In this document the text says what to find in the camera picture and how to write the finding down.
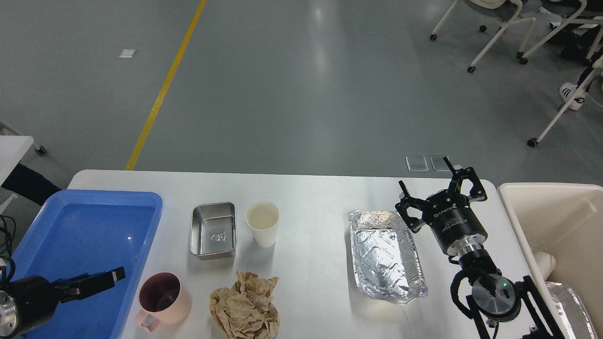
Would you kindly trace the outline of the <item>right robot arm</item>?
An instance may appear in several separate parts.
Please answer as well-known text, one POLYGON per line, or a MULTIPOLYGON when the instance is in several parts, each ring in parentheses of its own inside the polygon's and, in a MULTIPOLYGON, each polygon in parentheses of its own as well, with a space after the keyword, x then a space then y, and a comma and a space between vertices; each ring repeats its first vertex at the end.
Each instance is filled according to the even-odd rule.
POLYGON ((414 234, 429 226, 448 261, 459 266, 450 284, 454 305, 474 322, 481 339, 494 339, 500 324, 515 320, 522 307, 533 321, 525 339, 563 339, 534 279, 525 275, 514 282, 504 277, 485 249, 488 233, 470 204, 483 202, 488 195, 475 169, 455 168, 448 157, 443 161, 452 174, 446 189, 421 199, 399 181, 401 195, 395 208, 414 234))

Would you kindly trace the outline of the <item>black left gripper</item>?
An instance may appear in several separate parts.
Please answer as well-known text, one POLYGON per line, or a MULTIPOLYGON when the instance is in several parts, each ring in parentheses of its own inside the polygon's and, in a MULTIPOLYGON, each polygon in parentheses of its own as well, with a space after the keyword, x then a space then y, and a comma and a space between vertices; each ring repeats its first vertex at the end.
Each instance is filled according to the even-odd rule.
POLYGON ((1 288, 2 337, 16 337, 50 321, 59 301, 90 298, 125 278, 124 267, 54 281, 39 275, 11 281, 1 288))

